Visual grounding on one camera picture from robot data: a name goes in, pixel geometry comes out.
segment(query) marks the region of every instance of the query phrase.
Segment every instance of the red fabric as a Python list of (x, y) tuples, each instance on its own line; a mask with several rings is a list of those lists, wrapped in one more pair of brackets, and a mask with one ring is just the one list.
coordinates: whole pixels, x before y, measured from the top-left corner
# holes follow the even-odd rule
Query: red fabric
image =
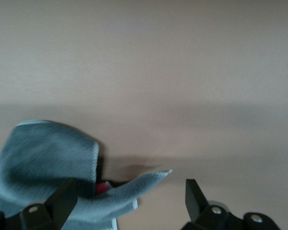
[(96, 185), (96, 195), (102, 194), (108, 190), (105, 182)]

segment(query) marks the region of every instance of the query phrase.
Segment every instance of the screw head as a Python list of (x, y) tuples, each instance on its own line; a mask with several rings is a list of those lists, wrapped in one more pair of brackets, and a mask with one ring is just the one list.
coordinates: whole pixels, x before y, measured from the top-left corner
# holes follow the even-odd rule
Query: screw head
[(254, 222), (257, 222), (257, 223), (262, 223), (263, 222), (263, 219), (260, 216), (256, 215), (256, 214), (251, 215), (251, 219)]
[(213, 207), (211, 209), (211, 211), (213, 211), (214, 214), (221, 214), (222, 213), (222, 211), (219, 207)]
[(35, 211), (37, 211), (38, 210), (38, 206), (33, 206), (33, 207), (30, 207), (29, 208), (29, 210), (28, 210), (28, 212), (35, 212)]

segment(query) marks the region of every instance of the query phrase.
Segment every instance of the silver screw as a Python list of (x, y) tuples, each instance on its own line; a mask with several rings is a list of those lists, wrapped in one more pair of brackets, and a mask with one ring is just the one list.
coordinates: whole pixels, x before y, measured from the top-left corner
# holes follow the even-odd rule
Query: silver screw
[(215, 214), (221, 214), (222, 213), (221, 209), (218, 207), (213, 207), (211, 209), (211, 211), (213, 211), (213, 213), (215, 213)]
[(36, 210), (38, 210), (38, 206), (33, 206), (29, 208), (28, 212), (35, 212)]
[(257, 222), (257, 223), (262, 223), (263, 222), (263, 219), (260, 216), (255, 215), (255, 214), (251, 215), (251, 219), (253, 221)]

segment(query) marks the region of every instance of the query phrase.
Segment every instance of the blue cloth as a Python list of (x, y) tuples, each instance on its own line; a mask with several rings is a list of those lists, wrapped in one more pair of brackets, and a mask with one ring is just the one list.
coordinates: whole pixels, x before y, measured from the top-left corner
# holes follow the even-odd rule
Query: blue cloth
[(170, 172), (150, 172), (95, 195), (99, 145), (89, 136), (50, 121), (26, 121), (12, 131), (0, 155), (0, 210), (6, 216), (47, 199), (67, 177), (77, 178), (78, 202), (64, 230), (116, 230), (116, 218)]

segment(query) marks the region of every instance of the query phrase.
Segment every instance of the beige surface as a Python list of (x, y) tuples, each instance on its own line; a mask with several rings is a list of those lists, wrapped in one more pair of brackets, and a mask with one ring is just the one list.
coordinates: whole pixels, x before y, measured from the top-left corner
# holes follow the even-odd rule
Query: beige surface
[(0, 1), (0, 149), (19, 121), (104, 145), (104, 177), (173, 173), (119, 219), (177, 230), (184, 180), (288, 230), (288, 1)]

